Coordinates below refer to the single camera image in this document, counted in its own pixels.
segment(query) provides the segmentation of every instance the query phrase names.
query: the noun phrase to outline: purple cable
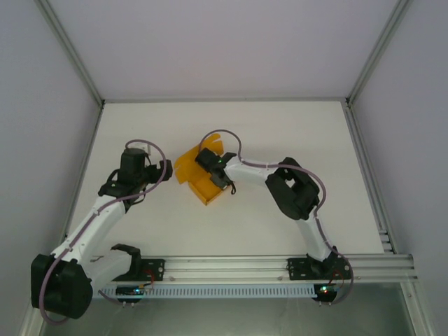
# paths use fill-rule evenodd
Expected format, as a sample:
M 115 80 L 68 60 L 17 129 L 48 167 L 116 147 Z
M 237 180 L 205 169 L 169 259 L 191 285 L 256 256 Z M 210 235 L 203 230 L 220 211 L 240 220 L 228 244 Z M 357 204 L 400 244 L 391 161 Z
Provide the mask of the purple cable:
M 299 172 L 306 173 L 306 174 L 310 175 L 320 185 L 321 191 L 322 191 L 322 199 L 321 199 L 321 201 L 319 202 L 319 204 L 316 206 L 316 208 L 314 210 L 314 216 L 316 218 L 316 224 L 317 224 L 318 231 L 319 231 L 319 233 L 320 233 L 320 235 L 321 235 L 325 245 L 330 249 L 330 251 L 332 251 L 337 256 L 341 257 L 342 259 L 344 259 L 344 261 L 347 263 L 347 265 L 350 268 L 350 276 L 351 276 L 351 278 L 350 278 L 350 285 L 349 285 L 348 291 L 345 292 L 339 299 L 333 301 L 331 304 L 332 305 L 336 305 L 337 303 L 340 303 L 340 302 L 344 301 L 349 296 L 351 290 L 353 289 L 354 273 L 353 273 L 353 268 L 351 267 L 351 263 L 350 263 L 349 259 L 347 259 L 347 257 L 345 255 L 343 255 L 342 253 L 340 253 L 338 250 L 333 248 L 333 246 L 331 246 L 330 243 L 328 242 L 328 239 L 327 239 L 327 237 L 325 235 L 325 232 L 323 231 L 321 221 L 319 220 L 319 217 L 317 216 L 317 211 L 323 206 L 323 204 L 327 200 L 327 189 L 325 188 L 325 185 L 323 184 L 322 180 L 317 175 L 315 175 L 315 173 L 313 173 L 312 171 L 309 171 L 308 169 L 305 169 L 305 168 L 293 166 L 291 164 L 268 164 L 268 165 L 266 165 L 266 164 L 258 164 L 258 163 L 252 163 L 252 162 L 244 161 L 242 159 L 242 157 L 241 157 L 241 152 L 242 152 L 242 147 L 243 147 L 241 139 L 234 132 L 232 132 L 232 131 L 230 131 L 228 129 L 215 129 L 215 130 L 205 134 L 204 137 L 202 138 L 202 140 L 199 142 L 199 150 L 202 149 L 202 144 L 204 143 L 204 141 L 205 141 L 205 139 L 207 137 L 209 137 L 210 135 L 212 135 L 214 133 L 218 133 L 218 132 L 231 134 L 238 141 L 237 157 L 241 161 L 241 163 L 243 163 L 244 165 L 250 166 L 250 167 L 255 167 L 255 168 L 294 169 L 294 170 L 297 170 Z
M 167 172 L 167 158 L 165 157 L 165 154 L 163 153 L 162 149 L 160 149 L 159 146 L 157 146 L 155 143 L 152 143 L 150 141 L 147 140 L 142 140 L 142 139 L 135 139 L 135 140 L 131 140 L 128 141 L 125 144 L 126 148 L 129 148 L 130 144 L 133 144 L 134 142 L 143 142 L 144 144 L 148 144 L 149 146 L 154 147 L 155 149 L 157 149 L 157 151 L 160 153 L 160 156 L 162 156 L 162 161 L 163 161 L 163 168 L 162 168 L 162 174 L 160 175 L 160 178 L 157 180 L 156 183 L 154 183 L 149 189 L 140 192 L 139 194 L 135 194 L 135 195 L 130 195 L 130 196 L 125 196 L 125 197 L 120 197 L 117 199 L 113 199 L 110 202 L 105 203 L 104 205 L 102 205 L 101 207 L 98 208 L 97 212 L 92 214 L 91 217 L 87 220 L 87 222 L 85 222 L 84 226 L 81 228 L 81 230 L 79 230 L 78 234 L 73 238 L 73 240 L 71 241 L 71 243 L 69 244 L 70 249 L 73 248 L 73 246 L 76 244 L 76 242 L 81 238 L 81 236 L 84 234 L 84 232 L 88 229 L 88 227 L 90 226 L 90 224 L 92 223 L 92 221 L 95 219 L 95 217 L 97 217 L 103 210 L 105 210 L 105 208 L 111 206 L 112 204 L 118 203 L 118 202 L 122 202 L 122 201 L 126 201 L 126 200 L 132 200 L 134 198 L 139 198 L 141 196 L 146 195 L 147 193 L 153 191 L 162 181 L 163 178 L 165 177 L 165 174 Z M 63 259 L 63 257 L 69 252 L 70 250 L 68 248 L 66 248 L 59 257 L 57 257 L 55 259 L 55 261 L 53 261 L 53 263 L 51 264 L 50 268 L 48 269 L 47 273 L 45 274 L 45 277 L 43 278 L 42 281 L 42 287 L 41 287 L 41 291 L 39 292 L 39 310 L 41 311 L 41 315 L 42 318 L 45 322 L 52 324 L 54 326 L 60 326 L 61 324 L 67 322 L 67 320 L 69 318 L 64 318 L 61 321 L 56 321 L 51 319 L 46 311 L 45 311 L 45 307 L 44 307 L 44 297 L 45 297 L 45 291 L 48 285 L 48 281 L 50 279 L 51 274 L 53 273 L 53 271 L 55 270 L 57 264 L 59 263 L 59 261 L 61 261 Z

